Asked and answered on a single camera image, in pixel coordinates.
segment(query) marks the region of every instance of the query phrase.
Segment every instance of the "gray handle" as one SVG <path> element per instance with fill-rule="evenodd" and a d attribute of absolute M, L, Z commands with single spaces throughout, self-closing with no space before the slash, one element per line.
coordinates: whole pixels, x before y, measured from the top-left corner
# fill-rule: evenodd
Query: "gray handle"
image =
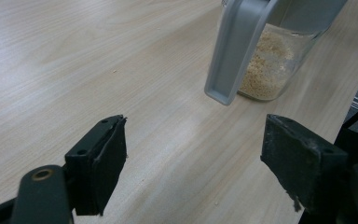
<path fill-rule="evenodd" d="M 230 0 L 223 15 L 205 93 L 229 105 L 243 81 L 266 21 L 277 0 Z"/>

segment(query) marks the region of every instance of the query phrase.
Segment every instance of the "glass jar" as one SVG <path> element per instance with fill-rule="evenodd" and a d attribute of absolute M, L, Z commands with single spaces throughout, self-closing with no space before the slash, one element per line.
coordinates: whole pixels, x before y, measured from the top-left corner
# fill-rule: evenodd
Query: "glass jar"
<path fill-rule="evenodd" d="M 278 98 L 320 34 L 300 34 L 266 24 L 238 93 L 259 101 Z"/>
<path fill-rule="evenodd" d="M 346 1 L 223 0 L 205 93 L 223 105 L 276 99 Z"/>

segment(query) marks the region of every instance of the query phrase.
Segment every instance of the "wood grain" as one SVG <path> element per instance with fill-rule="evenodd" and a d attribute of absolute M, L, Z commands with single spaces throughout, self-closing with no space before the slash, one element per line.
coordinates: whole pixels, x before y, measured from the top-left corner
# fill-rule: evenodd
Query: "wood grain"
<path fill-rule="evenodd" d="M 358 89 L 358 0 L 270 103 L 203 93 L 219 13 L 219 0 L 0 1 L 0 203 L 123 114 L 130 157 L 117 188 L 103 217 L 76 223 L 297 223 L 259 160 L 265 117 L 334 141 Z"/>

